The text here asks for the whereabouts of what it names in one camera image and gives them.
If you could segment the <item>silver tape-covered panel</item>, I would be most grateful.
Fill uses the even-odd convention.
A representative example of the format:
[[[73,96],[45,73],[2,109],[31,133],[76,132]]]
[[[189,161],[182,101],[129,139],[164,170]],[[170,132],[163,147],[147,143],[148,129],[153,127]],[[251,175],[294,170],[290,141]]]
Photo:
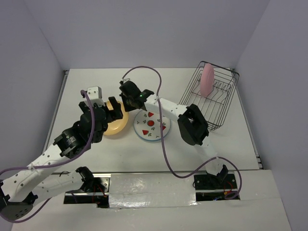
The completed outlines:
[[[113,174],[109,186],[110,208],[188,207],[197,205],[193,178],[171,173]]]

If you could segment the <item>aluminium table rail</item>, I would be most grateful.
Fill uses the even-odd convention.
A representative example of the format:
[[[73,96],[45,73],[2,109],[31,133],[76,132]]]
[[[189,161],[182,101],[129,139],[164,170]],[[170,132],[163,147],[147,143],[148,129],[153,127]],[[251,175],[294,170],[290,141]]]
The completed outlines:
[[[65,88],[65,84],[66,84],[66,81],[67,81],[68,74],[69,74],[69,70],[64,70],[63,80],[62,80],[62,83],[61,83],[60,91],[59,91],[59,94],[58,94],[58,97],[57,97],[56,106],[55,106],[55,109],[54,109],[54,112],[53,112],[53,115],[52,115],[51,124],[50,124],[49,130],[48,130],[48,134],[47,134],[42,152],[45,152],[47,150],[48,146],[49,146],[53,126],[54,126],[54,123],[55,123],[55,120],[56,120],[56,116],[57,116],[57,113],[58,113],[59,105],[60,105],[61,98],[62,98],[62,95],[63,95],[63,92],[64,92],[64,88]]]

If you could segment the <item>yellow plate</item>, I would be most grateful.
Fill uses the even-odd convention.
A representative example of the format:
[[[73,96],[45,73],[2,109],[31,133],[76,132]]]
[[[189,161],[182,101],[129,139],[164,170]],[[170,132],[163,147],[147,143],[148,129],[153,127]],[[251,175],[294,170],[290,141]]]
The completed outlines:
[[[120,131],[124,129],[124,127],[126,126],[128,122],[128,118],[129,118],[128,112],[125,111],[122,102],[118,101],[118,103],[120,103],[121,105],[121,111],[123,113],[123,118],[120,120],[113,121],[112,123],[109,123],[108,129],[104,132],[104,136],[111,136],[111,135],[115,135],[119,133]]]

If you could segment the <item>white blue-rimmed fruit plate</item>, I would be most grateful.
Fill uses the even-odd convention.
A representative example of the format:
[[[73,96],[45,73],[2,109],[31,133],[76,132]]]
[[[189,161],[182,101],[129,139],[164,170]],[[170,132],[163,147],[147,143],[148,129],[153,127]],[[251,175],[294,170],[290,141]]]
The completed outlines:
[[[133,123],[134,131],[145,141],[161,140],[160,117],[158,113],[140,110]]]

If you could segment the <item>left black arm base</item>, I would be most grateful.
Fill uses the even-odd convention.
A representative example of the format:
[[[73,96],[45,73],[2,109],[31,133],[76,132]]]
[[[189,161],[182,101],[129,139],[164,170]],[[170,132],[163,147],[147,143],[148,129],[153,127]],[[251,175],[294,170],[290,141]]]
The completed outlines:
[[[65,193],[64,204],[92,204],[98,208],[109,208],[110,177],[96,177],[87,167],[79,167],[76,172],[81,176],[82,185]]]

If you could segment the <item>dark wire dish rack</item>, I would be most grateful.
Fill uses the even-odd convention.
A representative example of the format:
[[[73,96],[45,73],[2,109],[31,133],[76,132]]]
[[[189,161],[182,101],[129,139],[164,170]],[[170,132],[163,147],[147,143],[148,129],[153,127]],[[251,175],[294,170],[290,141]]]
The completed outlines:
[[[197,105],[208,123],[208,129],[214,131],[223,126],[225,122],[240,75],[234,69],[212,64],[214,68],[213,87],[208,96],[203,97],[201,76],[206,64],[208,62],[201,61],[196,67],[180,99],[180,104]]]

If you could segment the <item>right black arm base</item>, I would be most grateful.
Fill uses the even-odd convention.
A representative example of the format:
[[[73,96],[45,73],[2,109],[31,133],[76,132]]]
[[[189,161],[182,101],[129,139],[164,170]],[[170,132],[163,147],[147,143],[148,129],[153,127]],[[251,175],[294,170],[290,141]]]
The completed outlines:
[[[216,176],[208,173],[194,175],[192,184],[197,202],[239,200],[235,175],[229,173],[225,165]]]

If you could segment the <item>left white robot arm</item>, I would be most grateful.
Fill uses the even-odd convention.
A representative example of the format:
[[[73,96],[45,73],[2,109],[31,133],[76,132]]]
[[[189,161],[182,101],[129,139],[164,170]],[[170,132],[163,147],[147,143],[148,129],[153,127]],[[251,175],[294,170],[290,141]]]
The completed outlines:
[[[1,173],[17,171],[13,176],[0,182],[0,215],[11,223],[30,219],[28,213],[39,203],[44,205],[54,196],[64,192],[82,190],[103,192],[100,179],[94,177],[87,167],[63,171],[59,178],[51,175],[62,165],[80,158],[99,143],[107,131],[108,124],[123,118],[121,105],[115,97],[109,97],[112,109],[102,99],[90,99],[82,92],[86,101],[80,102],[82,115],[72,127],[64,130],[48,149],[26,167],[7,168]]]

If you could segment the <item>pink plate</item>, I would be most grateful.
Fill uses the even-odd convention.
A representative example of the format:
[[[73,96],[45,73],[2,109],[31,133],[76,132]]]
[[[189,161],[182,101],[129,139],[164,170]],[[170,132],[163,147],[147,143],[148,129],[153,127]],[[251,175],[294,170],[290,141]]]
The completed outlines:
[[[200,94],[202,97],[207,97],[212,89],[214,83],[214,68],[210,63],[204,66],[201,78],[200,78]]]

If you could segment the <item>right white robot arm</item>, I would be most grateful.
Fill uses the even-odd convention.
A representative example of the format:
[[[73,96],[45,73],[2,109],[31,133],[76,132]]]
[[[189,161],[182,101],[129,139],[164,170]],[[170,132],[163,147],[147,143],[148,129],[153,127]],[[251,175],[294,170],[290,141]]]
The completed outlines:
[[[186,176],[180,176],[172,169],[165,150],[164,138],[161,138],[162,150],[166,165],[170,172],[177,178],[184,179],[194,175],[202,167],[210,176],[210,185],[220,188],[226,182],[228,168],[221,162],[214,150],[210,139],[208,123],[202,115],[199,107],[195,104],[190,106],[177,104],[154,95],[153,91],[141,91],[132,81],[120,81],[121,98],[125,111],[130,112],[142,109],[151,113],[159,114],[160,135],[163,135],[163,117],[178,124],[180,136],[184,142],[195,147],[197,152],[205,159],[196,170]]]

